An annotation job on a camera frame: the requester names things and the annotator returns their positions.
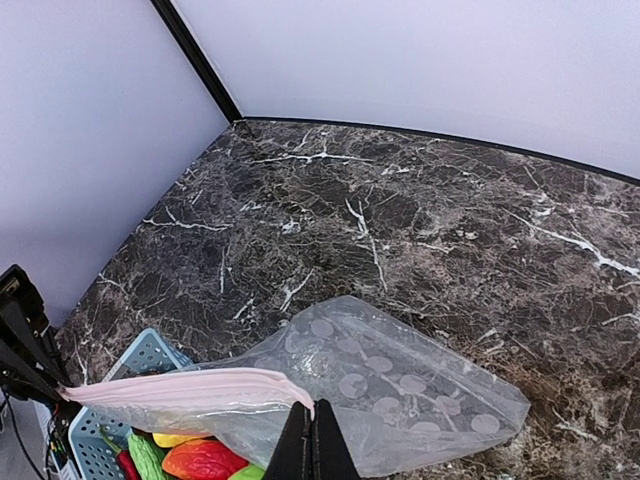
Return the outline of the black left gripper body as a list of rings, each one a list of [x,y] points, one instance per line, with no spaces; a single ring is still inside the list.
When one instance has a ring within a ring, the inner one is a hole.
[[[44,300],[26,272],[17,264],[1,275],[1,293],[14,298],[29,320],[34,334],[42,335],[49,327]]]

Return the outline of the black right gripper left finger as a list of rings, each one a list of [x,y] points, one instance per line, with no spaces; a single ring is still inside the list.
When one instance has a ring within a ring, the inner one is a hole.
[[[289,412],[264,480],[308,480],[312,478],[311,411],[296,402]]]

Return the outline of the green toy pepper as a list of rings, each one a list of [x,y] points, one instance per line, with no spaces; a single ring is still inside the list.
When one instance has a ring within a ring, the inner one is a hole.
[[[228,480],[262,480],[265,470],[259,466],[250,464],[231,475]]]

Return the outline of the orange red toy pepper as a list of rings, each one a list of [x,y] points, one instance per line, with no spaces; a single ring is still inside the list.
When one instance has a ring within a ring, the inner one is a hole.
[[[173,447],[163,470],[177,479],[229,479],[249,462],[216,440],[197,439]]]

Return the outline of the clear zip top bag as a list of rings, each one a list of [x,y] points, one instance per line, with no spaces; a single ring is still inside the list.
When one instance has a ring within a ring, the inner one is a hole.
[[[530,408],[517,387],[351,296],[301,311],[240,356],[61,395],[147,432],[210,434],[262,466],[291,406],[326,400],[365,477],[498,445]]]

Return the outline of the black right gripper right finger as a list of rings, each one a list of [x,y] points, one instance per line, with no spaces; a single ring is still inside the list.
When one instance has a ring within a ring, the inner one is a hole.
[[[311,426],[311,478],[359,480],[333,408],[325,399],[315,403]]]

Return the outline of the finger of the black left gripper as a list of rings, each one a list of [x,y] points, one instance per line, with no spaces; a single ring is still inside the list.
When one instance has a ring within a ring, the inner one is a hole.
[[[54,361],[53,352],[45,349],[42,337],[30,329],[22,308],[6,294],[1,295],[1,341],[23,359],[45,370],[58,381],[58,387],[68,383],[68,377]]]
[[[1,386],[18,399],[61,400],[59,383],[1,341]]]

